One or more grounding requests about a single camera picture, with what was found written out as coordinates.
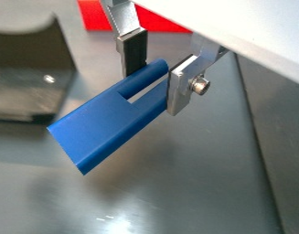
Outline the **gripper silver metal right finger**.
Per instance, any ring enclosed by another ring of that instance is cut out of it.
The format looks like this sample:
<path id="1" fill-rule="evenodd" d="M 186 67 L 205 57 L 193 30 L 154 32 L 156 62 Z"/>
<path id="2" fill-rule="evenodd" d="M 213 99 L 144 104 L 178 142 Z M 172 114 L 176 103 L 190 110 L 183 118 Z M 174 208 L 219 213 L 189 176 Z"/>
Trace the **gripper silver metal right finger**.
<path id="1" fill-rule="evenodd" d="M 206 70 L 227 52 L 221 44 L 193 33 L 191 55 L 168 71 L 166 109 L 172 116 L 189 105 L 193 93 L 206 94 L 210 87 Z"/>

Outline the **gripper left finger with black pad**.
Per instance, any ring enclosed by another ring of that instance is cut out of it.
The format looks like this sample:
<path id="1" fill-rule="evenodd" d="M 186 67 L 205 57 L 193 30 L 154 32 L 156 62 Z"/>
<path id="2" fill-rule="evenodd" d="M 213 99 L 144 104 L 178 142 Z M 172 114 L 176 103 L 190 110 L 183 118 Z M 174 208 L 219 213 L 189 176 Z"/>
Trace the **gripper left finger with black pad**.
<path id="1" fill-rule="evenodd" d="M 131 7 L 135 3 L 130 0 L 102 0 L 103 7 L 112 7 L 115 10 L 123 9 L 123 12 L 132 12 Z M 122 55 L 122 74 L 124 77 L 147 65 L 147 44 L 148 31 L 143 27 L 138 27 L 127 31 L 124 27 L 112 29 L 116 41 L 116 50 Z"/>

